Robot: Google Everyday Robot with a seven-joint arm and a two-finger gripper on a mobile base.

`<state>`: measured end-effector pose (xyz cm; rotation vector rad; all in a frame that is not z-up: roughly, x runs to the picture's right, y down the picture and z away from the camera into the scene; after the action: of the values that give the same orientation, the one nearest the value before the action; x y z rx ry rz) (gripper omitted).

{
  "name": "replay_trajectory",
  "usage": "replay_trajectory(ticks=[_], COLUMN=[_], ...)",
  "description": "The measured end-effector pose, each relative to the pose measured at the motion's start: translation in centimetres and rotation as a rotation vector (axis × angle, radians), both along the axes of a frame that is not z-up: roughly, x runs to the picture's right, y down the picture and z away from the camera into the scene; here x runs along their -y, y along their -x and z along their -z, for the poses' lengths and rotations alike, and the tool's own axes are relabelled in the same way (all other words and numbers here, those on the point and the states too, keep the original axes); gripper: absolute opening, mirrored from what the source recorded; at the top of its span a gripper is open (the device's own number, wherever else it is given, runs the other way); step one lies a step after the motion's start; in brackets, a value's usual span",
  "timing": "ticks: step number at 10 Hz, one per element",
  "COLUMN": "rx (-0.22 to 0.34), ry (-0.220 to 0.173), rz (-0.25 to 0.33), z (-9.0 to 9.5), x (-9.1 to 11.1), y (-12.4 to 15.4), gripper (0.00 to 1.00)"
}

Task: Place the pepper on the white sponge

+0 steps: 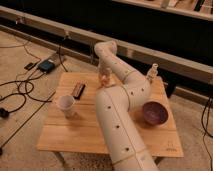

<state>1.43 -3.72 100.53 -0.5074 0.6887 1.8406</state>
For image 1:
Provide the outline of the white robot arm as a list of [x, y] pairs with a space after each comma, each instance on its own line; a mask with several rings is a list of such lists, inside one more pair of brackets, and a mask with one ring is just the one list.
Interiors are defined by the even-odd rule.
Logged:
[[132, 108], [149, 99], [150, 82], [116, 56], [114, 41], [99, 42], [94, 50], [99, 57], [99, 73], [113, 72], [122, 82], [99, 89], [95, 99], [96, 116], [115, 171], [159, 171], [129, 115]]

